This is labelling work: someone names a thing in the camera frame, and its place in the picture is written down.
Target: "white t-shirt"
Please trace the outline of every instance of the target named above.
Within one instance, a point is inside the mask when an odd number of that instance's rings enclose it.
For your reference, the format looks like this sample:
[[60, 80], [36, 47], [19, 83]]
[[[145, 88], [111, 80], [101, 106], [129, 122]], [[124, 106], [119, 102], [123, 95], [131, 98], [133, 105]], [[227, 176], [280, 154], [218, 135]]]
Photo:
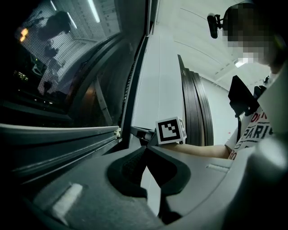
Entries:
[[[268, 82], [264, 86], [268, 88], [275, 78], [277, 78], [277, 75], [270, 73]], [[254, 114], [247, 117], [244, 116], [241, 120], [241, 138], [238, 142], [237, 134], [238, 128], [225, 143], [226, 146], [232, 149], [228, 159], [234, 160], [239, 150], [254, 146], [261, 139], [273, 135], [273, 131], [267, 116], [261, 107], [259, 107]]]

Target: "person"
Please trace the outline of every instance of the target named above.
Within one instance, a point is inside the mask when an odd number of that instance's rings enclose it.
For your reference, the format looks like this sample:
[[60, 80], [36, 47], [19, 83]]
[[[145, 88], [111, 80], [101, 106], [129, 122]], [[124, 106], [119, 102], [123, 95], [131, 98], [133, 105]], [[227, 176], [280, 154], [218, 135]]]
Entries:
[[[287, 68], [287, 46], [279, 31], [268, 21], [266, 15], [253, 3], [241, 3], [229, 7], [223, 18], [223, 38], [233, 50], [240, 50], [248, 62], [258, 62], [270, 67], [269, 78], [264, 81], [270, 87]], [[177, 143], [162, 147], [178, 152], [204, 157], [234, 160], [239, 150], [254, 146], [263, 138], [273, 135], [269, 118], [261, 107], [241, 121], [240, 139], [238, 129], [225, 145], [192, 146]]]

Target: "ceiling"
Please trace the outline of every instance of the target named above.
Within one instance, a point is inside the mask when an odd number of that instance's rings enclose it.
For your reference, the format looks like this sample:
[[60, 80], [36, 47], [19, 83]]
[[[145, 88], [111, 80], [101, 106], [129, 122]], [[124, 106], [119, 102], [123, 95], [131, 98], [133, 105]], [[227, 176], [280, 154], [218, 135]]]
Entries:
[[229, 90], [237, 75], [253, 92], [269, 74], [269, 67], [257, 63], [234, 65], [236, 58], [222, 40], [210, 36], [207, 15], [224, 15], [228, 7], [242, 0], [160, 0], [157, 24], [168, 26], [185, 67]]

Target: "person's arm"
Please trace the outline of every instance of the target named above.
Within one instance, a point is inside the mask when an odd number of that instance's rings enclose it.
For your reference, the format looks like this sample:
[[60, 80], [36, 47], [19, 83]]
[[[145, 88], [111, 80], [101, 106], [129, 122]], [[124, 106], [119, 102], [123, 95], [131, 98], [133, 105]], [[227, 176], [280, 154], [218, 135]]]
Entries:
[[216, 158], [224, 158], [227, 159], [229, 154], [231, 153], [231, 149], [224, 145], [218, 146], [192, 146], [186, 144], [165, 144], [161, 145], [162, 148], [187, 153], [196, 156], [205, 156], [205, 157], [216, 157]]

